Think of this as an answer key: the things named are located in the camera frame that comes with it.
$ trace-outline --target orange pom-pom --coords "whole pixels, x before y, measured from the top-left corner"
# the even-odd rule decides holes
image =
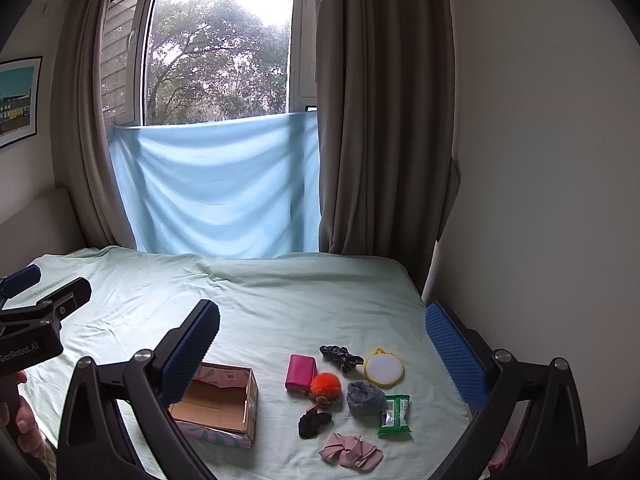
[[[342,395],[340,379],[334,374],[324,372],[315,376],[309,388],[314,397],[324,397],[327,400],[338,399]]]

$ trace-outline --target curtain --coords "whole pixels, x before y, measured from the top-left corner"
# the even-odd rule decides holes
[[[315,0],[321,251],[422,290],[458,187],[449,0]]]
[[[110,149],[141,251],[226,258],[318,252],[314,112],[114,127]]]
[[[135,248],[102,118],[100,48],[109,2],[69,3],[54,69],[51,153],[56,185],[68,189],[86,243]]]

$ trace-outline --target bed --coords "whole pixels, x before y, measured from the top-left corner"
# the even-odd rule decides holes
[[[141,348],[155,347],[201,298],[217,303],[221,314],[206,360],[251,367],[259,388],[251,449],[190,440],[221,480],[350,478],[352,470],[318,455],[333,431],[361,434],[380,446],[385,459],[372,478],[427,478],[468,425],[465,405],[426,335],[420,295],[392,260],[329,254],[218,260],[110,247],[45,255],[35,263],[42,270],[40,283],[8,308],[33,304],[78,276],[93,289],[91,301],[64,322],[64,353],[30,368],[22,389],[54,445],[76,361],[84,355],[98,364],[125,361]],[[362,378],[359,370],[344,376],[324,361],[323,344],[345,345],[364,356],[382,347],[402,357],[406,376],[389,392],[412,396],[410,437],[379,440],[375,419],[355,418],[341,403],[332,407],[334,420],[316,439],[299,438],[298,419],[311,403],[284,389],[291,353],[316,357],[319,371],[336,372],[344,390]],[[162,478],[129,407],[121,403],[121,409],[143,465]]]

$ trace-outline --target pink pouch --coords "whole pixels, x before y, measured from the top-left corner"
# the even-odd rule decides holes
[[[311,381],[318,373],[316,360],[306,355],[292,354],[284,387],[295,392],[308,392]]]

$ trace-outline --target tree foliage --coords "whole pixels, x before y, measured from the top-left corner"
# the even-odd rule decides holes
[[[146,123],[188,124],[282,113],[290,25],[237,0],[159,0],[148,42]]]

